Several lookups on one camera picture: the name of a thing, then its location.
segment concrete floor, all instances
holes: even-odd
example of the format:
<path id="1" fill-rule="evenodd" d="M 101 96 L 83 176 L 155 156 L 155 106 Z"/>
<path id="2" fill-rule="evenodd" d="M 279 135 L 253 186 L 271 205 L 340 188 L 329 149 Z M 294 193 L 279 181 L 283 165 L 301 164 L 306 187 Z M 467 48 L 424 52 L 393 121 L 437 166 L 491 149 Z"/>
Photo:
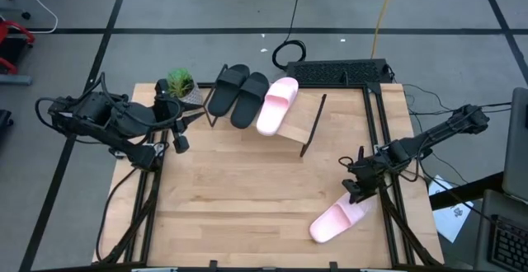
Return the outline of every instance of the concrete floor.
<path id="1" fill-rule="evenodd" d="M 38 122 L 34 102 L 41 96 L 80 94 L 115 0 L 41 1 L 57 14 L 60 29 L 100 30 L 62 30 L 63 34 L 37 36 L 35 48 L 20 70 L 33 77 L 33 85 L 0 86 L 0 109 L 11 110 L 16 122 L 0 149 L 0 209 L 4 213 L 0 217 L 0 262 L 6 271 L 18 270 L 65 140 Z M 115 28 L 287 28 L 294 1 L 124 0 Z M 528 0 L 497 2 L 510 28 L 528 28 Z M 373 28 L 382 3 L 383 0 L 299 0 L 295 27 Z M 0 6 L 7 5 L 24 7 L 33 14 L 30 21 L 4 14 L 24 26 L 41 28 L 53 24 L 53 19 L 33 0 L 0 1 Z M 392 0 L 382 26 L 501 29 L 488 0 Z M 189 68 L 199 82 L 213 82 L 223 63 L 246 63 L 252 71 L 275 80 L 284 73 L 272 65 L 271 53 L 285 34 L 263 37 L 265 29 L 262 30 L 255 34 L 114 34 L 101 70 L 107 73 L 112 91 L 129 94 L 135 83 L 155 82 L 175 67 Z M 292 35 L 292 39 L 307 45 L 307 60 L 366 59 L 372 38 L 367 34 Z M 515 41 L 528 54 L 528 36 L 515 35 Z M 285 49 L 279 62 L 298 56 L 294 49 Z M 444 105 L 453 108 L 465 103 L 509 101 L 514 87 L 526 86 L 503 34 L 436 35 L 433 30 L 421 35 L 386 34 L 379 37 L 376 56 L 388 60 L 399 82 L 434 91 Z M 440 109 L 433 96 L 413 87 L 406 90 L 415 98 L 414 102 L 409 100 L 415 111 Z M 459 136 L 436 149 L 436 154 L 456 167 L 467 181 L 503 167 L 509 114 L 490 117 L 485 133 Z M 420 119 L 426 129 L 444 118 Z M 434 158 L 424 163 L 431 174 L 462 182 Z M 90 263 L 114 164 L 105 147 L 75 145 L 34 270 Z M 449 261 L 472 264 L 478 223 L 478 217 L 470 216 L 455 244 L 442 242 Z"/>

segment pair of black sandals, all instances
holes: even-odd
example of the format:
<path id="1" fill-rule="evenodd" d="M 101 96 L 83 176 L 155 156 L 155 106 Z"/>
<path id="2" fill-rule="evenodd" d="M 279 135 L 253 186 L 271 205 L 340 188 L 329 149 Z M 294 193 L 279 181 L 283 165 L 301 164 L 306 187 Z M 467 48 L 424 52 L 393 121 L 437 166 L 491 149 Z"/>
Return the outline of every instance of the pair of black sandals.
<path id="1" fill-rule="evenodd" d="M 234 65 L 216 79 L 214 93 L 207 109 L 213 116 L 224 116 L 238 98 L 231 114 L 231 124 L 236 128 L 245 129 L 257 116 L 269 88 L 270 83 L 264 74 L 250 74 L 248 66 Z"/>

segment black cable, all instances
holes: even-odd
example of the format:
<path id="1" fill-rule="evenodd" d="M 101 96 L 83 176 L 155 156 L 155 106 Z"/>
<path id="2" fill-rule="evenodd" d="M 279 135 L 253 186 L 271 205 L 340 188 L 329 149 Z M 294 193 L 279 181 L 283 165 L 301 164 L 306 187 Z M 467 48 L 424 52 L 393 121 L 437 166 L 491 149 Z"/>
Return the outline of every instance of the black cable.
<path id="1" fill-rule="evenodd" d="M 35 101 L 35 113 L 36 113 L 36 117 L 39 119 L 39 121 L 46 127 L 50 128 L 50 129 L 53 129 L 57 132 L 60 133 L 60 131 L 58 131 L 54 126 L 52 126 L 51 124 L 48 124 L 43 118 L 42 118 L 42 115 L 40 114 L 40 103 L 42 101 L 51 101 L 51 102 L 57 102 L 57 100 L 55 100 L 54 98 L 48 98 L 48 97 L 41 97 L 39 99 L 37 99 Z"/>
<path id="2" fill-rule="evenodd" d="M 75 139 L 75 142 L 82 143 L 82 144 L 102 144 L 102 145 L 105 145 L 104 143 L 99 142 L 99 141 L 84 141 L 84 140 Z"/>
<path id="3" fill-rule="evenodd" d="M 445 106 L 442 104 L 442 100 L 440 99 L 440 96 L 438 96 L 438 94 L 436 94 L 435 92 L 433 92 L 433 91 L 426 91 L 426 90 L 422 89 L 421 87 L 419 87 L 419 86 L 415 86 L 415 85 L 410 84 L 410 83 L 404 83 L 403 85 L 404 85 L 404 86 L 410 86 L 410 87 L 416 87 L 416 88 L 417 88 L 418 90 L 420 90 L 420 91 L 423 91 L 423 92 L 425 92 L 425 93 L 427 93 L 427 94 L 433 95 L 433 96 L 436 97 L 436 99 L 438 100 L 438 104 L 440 104 L 440 106 L 442 106 L 442 108 L 444 108 L 445 110 L 453 110 L 452 108 L 445 107 Z"/>
<path id="4" fill-rule="evenodd" d="M 416 101 L 416 97 L 411 95 L 411 94 L 407 94 L 405 91 L 403 91 L 403 94 L 406 96 L 406 97 L 409 97 L 412 99 L 412 103 L 409 104 L 410 106 L 414 106 L 414 102 Z"/>
<path id="5" fill-rule="evenodd" d="M 134 174 L 134 172 L 136 172 L 137 170 L 138 168 L 132 169 L 132 171 L 130 171 L 120 182 L 118 182 L 117 185 L 115 185 L 115 187 L 112 189 L 112 191 L 108 195 L 108 198 L 106 199 L 105 208 L 102 211 L 101 225 L 99 226 L 99 233 L 97 234 L 97 241 L 96 241 L 96 257 L 99 261 L 102 261 L 101 252 L 99 251 L 99 245 L 101 244 L 102 230 L 105 227 L 106 212 L 108 211 L 108 205 L 110 204 L 112 197 L 116 193 L 116 190 L 119 189 L 119 187 L 123 183 L 125 183 L 125 181 L 127 181 L 132 176 L 132 174 Z"/>
<path id="6" fill-rule="evenodd" d="M 407 170 L 407 169 L 403 169 L 403 170 L 406 171 L 407 173 L 411 173 L 411 174 L 413 174 L 413 175 L 415 174 L 414 172 L 409 171 L 409 170 Z M 422 178 L 425 182 L 427 182 L 427 180 L 426 180 L 425 177 L 420 176 L 420 178 Z M 441 179 L 440 181 L 445 181 L 445 182 L 447 182 L 448 184 L 456 185 L 456 186 L 460 186 L 460 185 L 457 184 L 457 183 L 454 183 L 454 182 L 452 182 L 452 181 L 446 181 L 445 179 Z"/>
<path id="7" fill-rule="evenodd" d="M 161 154 L 165 153 L 165 151 L 167 151 L 167 149 L 169 147 L 169 143 L 166 142 L 166 141 L 165 142 L 155 143 L 153 146 L 156 147 L 156 145 L 161 144 L 161 143 L 163 144 L 163 150 L 158 152 L 156 154 L 156 157 L 159 157 Z M 138 170 L 138 168 L 134 168 L 125 177 L 123 177 L 123 179 L 120 182 L 118 182 L 117 185 L 114 186 L 114 188 L 112 189 L 112 191 L 108 195 L 108 198 L 106 199 L 105 208 L 103 209 L 103 213 L 102 213 L 101 225 L 99 226 L 99 233 L 97 234 L 97 241 L 96 241 L 96 257 L 97 257 L 97 259 L 99 261 L 102 261 L 101 253 L 99 251 L 99 246 L 101 244 L 101 235 L 102 235 L 102 230 L 105 227 L 106 213 L 108 212 L 108 206 L 110 205 L 112 196 L 116 193 L 117 189 L 121 185 L 123 185 L 123 183 L 125 183 L 125 181 L 127 181 L 134 174 L 134 172 L 136 172 L 137 170 Z"/>
<path id="8" fill-rule="evenodd" d="M 161 122 L 157 122 L 155 124 L 147 123 L 144 120 L 132 115 L 127 109 L 123 109 L 123 106 L 118 106 L 117 105 L 117 103 L 112 99 L 110 93 L 108 92 L 108 89 L 106 88 L 106 75 L 105 75 L 104 72 L 101 73 L 100 79 L 101 79 L 102 93 L 106 97 L 106 99 L 110 102 L 110 104 L 114 108 L 116 108 L 118 111 L 121 111 L 124 115 L 130 117 L 133 121 L 135 121 L 138 124 L 142 124 L 142 125 L 150 127 L 150 128 L 163 128 L 163 127 L 167 126 L 168 124 L 175 123 L 176 120 L 178 119 L 178 116 L 180 115 L 181 107 L 180 107 L 179 104 L 177 104 L 173 100 L 164 100 L 162 98 L 158 98 L 157 100 L 166 101 L 166 102 L 172 103 L 173 105 L 177 106 L 178 112 L 176 112 L 175 115 L 173 117 L 171 117 L 170 119 L 167 119 L 167 120 L 164 120 L 164 121 L 161 121 Z"/>
<path id="9" fill-rule="evenodd" d="M 92 84 L 91 87 L 89 87 L 75 102 L 72 104 L 72 106 L 75 106 L 76 104 L 80 103 L 86 96 L 88 96 L 93 90 L 96 89 L 97 86 L 101 84 L 101 77 L 99 77 L 94 84 Z"/>
<path id="10" fill-rule="evenodd" d="M 467 181 L 463 176 L 462 174 L 460 174 L 460 172 L 458 170 L 456 170 L 456 168 L 451 165 L 450 163 L 448 163 L 447 161 L 444 161 L 442 160 L 441 158 L 439 158 L 434 152 L 432 153 L 433 157 L 436 158 L 436 160 L 440 161 L 440 162 L 443 162 L 444 164 L 446 164 L 447 166 L 449 166 L 449 168 L 453 169 L 453 171 L 460 177 L 460 179 L 465 182 L 465 183 L 469 183 L 469 181 Z"/>
<path id="11" fill-rule="evenodd" d="M 496 112 L 503 112 L 503 111 L 509 111 L 509 110 L 512 110 L 512 108 L 506 108 L 506 109 L 503 109 L 503 110 L 484 111 L 483 113 L 488 114 L 488 113 L 496 113 Z"/>
<path id="12" fill-rule="evenodd" d="M 423 91 L 423 92 L 425 92 L 427 94 L 431 94 L 431 95 L 435 96 L 436 99 L 438 100 L 438 104 L 440 104 L 440 106 L 445 109 L 445 110 L 438 110 L 438 111 L 432 111 L 432 112 L 415 112 L 415 111 L 411 110 L 411 113 L 409 113 L 410 115 L 443 115 L 443 114 L 455 111 L 454 109 L 451 109 L 451 108 L 448 108 L 448 107 L 444 106 L 440 96 L 438 96 L 438 94 L 436 94 L 433 91 L 424 90 L 423 88 L 421 88 L 419 86 L 416 86 L 416 85 L 413 85 L 413 84 L 410 84 L 410 83 L 404 83 L 403 86 L 416 87 L 420 91 Z M 483 108 L 484 107 L 499 107 L 499 106 L 510 106 L 511 104 L 512 104 L 511 102 L 503 102 L 503 103 L 486 104 L 486 105 L 481 105 L 481 106 L 478 106 L 478 107 L 483 107 Z M 510 110 L 510 109 L 484 111 L 483 113 L 495 113 L 495 112 L 502 112 L 502 111 L 508 111 L 508 110 Z"/>
<path id="13" fill-rule="evenodd" d="M 271 61 L 273 62 L 273 65 L 275 65 L 275 67 L 279 68 L 282 71 L 286 71 L 287 65 L 284 66 L 284 65 L 280 65 L 279 63 L 277 63 L 277 54 L 285 46 L 287 46 L 287 45 L 297 45 L 297 46 L 299 46 L 300 50 L 302 51 L 302 54 L 301 54 L 301 56 L 300 56 L 300 58 L 299 58 L 299 60 L 297 62 L 302 62 L 302 61 L 304 61 L 306 59 L 306 45 L 304 44 L 304 42 L 301 41 L 301 40 L 288 40 L 290 38 L 291 31 L 292 31 L 293 26 L 294 26 L 294 19 L 295 19 L 295 13 L 297 12 L 297 3 L 298 2 L 299 2 L 299 0 L 295 0 L 294 13 L 291 16 L 290 28 L 288 30 L 288 35 L 286 36 L 286 39 L 282 42 L 281 45 L 279 45 L 273 51 L 273 55 L 271 56 Z"/>
<path id="14" fill-rule="evenodd" d="M 422 172 L 423 172 L 423 175 L 429 177 L 432 181 L 434 181 L 437 185 L 439 185 L 442 189 L 444 189 L 451 197 L 455 198 L 455 200 L 457 200 L 460 204 L 463 204 L 465 207 L 467 207 L 468 209 L 471 209 L 473 210 L 475 213 L 477 213 L 478 215 L 480 215 L 481 217 L 483 218 L 486 218 L 491 224 L 494 224 L 495 222 L 487 217 L 486 215 L 484 215 L 484 213 L 481 213 L 480 211 L 478 211 L 477 209 L 473 208 L 472 206 L 469 206 L 467 203 L 465 203 L 458 195 L 456 195 L 455 193 L 453 193 L 450 189 L 446 188 L 444 185 L 442 185 L 439 181 L 437 181 L 436 179 L 432 178 L 427 172 L 426 170 L 423 168 L 422 164 L 420 164 L 420 166 L 422 167 Z"/>

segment yellow cable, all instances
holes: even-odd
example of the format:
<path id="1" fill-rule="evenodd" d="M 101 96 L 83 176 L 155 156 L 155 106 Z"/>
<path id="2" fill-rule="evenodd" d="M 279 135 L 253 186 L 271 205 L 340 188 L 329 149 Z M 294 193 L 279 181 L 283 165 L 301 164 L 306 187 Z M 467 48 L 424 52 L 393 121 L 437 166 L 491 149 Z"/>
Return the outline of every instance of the yellow cable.
<path id="1" fill-rule="evenodd" d="M 372 44 L 372 53 L 370 54 L 371 59 L 374 58 L 374 54 L 376 53 L 376 43 L 378 41 L 378 30 L 380 30 L 380 24 L 381 24 L 381 21 L 383 20 L 388 4 L 389 4 L 389 0 L 385 0 L 385 2 L 383 2 L 383 6 L 381 7 L 381 12 L 379 12 L 378 23 L 376 24 L 376 31 L 374 32 L 374 43 Z"/>

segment black keyboard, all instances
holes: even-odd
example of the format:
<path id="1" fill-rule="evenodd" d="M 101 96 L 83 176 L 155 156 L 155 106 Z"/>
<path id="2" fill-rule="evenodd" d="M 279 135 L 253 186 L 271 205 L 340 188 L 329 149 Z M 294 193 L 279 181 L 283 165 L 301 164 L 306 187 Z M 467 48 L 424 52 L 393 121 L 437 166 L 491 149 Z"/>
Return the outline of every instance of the black keyboard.
<path id="1" fill-rule="evenodd" d="M 488 260 L 512 272 L 528 272 L 528 228 L 492 215 Z"/>
<path id="2" fill-rule="evenodd" d="M 391 83 L 385 59 L 289 62 L 288 76 L 304 85 Z"/>

